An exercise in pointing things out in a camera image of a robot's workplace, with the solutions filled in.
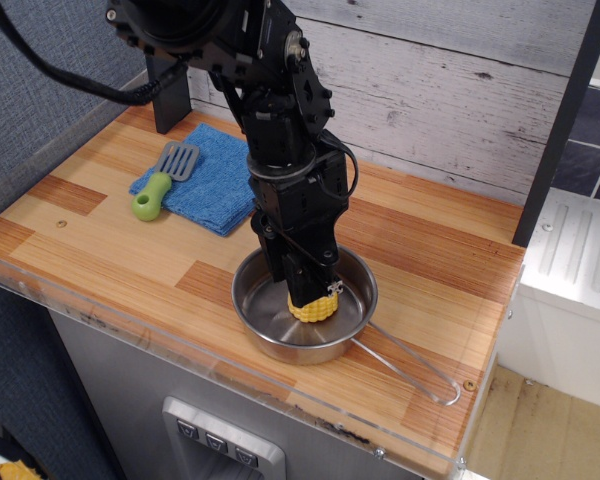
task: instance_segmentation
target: frying pan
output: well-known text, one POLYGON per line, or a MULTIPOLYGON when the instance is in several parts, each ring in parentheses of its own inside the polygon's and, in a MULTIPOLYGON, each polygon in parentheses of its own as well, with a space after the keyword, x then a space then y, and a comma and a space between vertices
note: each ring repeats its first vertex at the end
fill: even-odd
POLYGON ((327 362, 344 355, 353 345, 357 345, 434 402, 445 406, 456 403, 460 398, 460 386, 454 379, 371 322, 378 302, 375 277, 355 253, 343 246, 338 249, 340 260, 336 271, 343 281, 344 291, 338 299, 338 310, 322 322, 303 323, 291 315, 287 306, 286 283, 273 282, 262 250, 256 250, 242 262, 233 279, 231 296, 249 339, 270 357, 296 365, 327 362), (362 343, 358 337, 367 325, 378 330, 450 385, 456 392, 455 396, 440 398, 362 343))

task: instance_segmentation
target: blue towel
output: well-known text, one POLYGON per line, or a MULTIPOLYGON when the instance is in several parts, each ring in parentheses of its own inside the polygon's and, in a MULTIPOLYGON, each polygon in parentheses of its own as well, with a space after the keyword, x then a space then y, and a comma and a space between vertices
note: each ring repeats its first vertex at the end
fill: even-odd
MULTIPOLYGON (((173 182, 162 208, 225 237, 254 207, 247 183, 249 148, 244 141, 205 124, 200 124, 184 143, 197 145, 200 156, 188 180, 173 182)), ((150 168, 131 185, 132 195, 144 188, 153 170, 150 168)))

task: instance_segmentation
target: white wood panel wall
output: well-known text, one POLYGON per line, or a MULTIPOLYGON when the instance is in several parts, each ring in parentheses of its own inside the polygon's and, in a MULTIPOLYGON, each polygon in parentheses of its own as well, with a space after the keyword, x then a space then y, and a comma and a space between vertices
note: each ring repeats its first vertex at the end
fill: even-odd
MULTIPOLYGON (((334 91, 328 129, 366 160, 517 204, 594 3, 287 1, 334 91)), ((189 77, 198 110, 231 118, 204 72, 189 77)))

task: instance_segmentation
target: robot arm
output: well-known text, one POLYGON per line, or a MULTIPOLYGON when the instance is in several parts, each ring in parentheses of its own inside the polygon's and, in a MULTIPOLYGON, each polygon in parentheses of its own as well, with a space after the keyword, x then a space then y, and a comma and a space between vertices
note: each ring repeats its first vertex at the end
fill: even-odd
POLYGON ((145 54, 209 72, 247 137, 251 226, 274 281, 296 307, 338 291, 334 227, 357 175, 348 190, 353 156, 324 130, 331 92, 295 16, 280 0, 109 0, 107 20, 145 54))

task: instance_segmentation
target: wooden countertop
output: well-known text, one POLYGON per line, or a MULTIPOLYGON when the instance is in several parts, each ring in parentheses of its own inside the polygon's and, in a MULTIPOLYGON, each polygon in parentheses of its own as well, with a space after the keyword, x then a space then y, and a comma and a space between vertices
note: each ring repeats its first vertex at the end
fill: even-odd
MULTIPOLYGON (((361 162, 337 238, 376 276, 374 322, 461 385, 478 385, 437 406, 355 346, 315 366, 252 346, 230 294, 258 247, 248 222, 220 238, 166 211, 150 223, 132 215, 129 185, 200 122, 241 136, 197 113, 159 135, 148 107, 107 126, 0 216, 0 284, 361 448, 381 446, 409 469, 448 476, 520 270, 524 250, 510 239, 521 209, 361 162)), ((362 340, 435 385, 373 329, 362 340)))

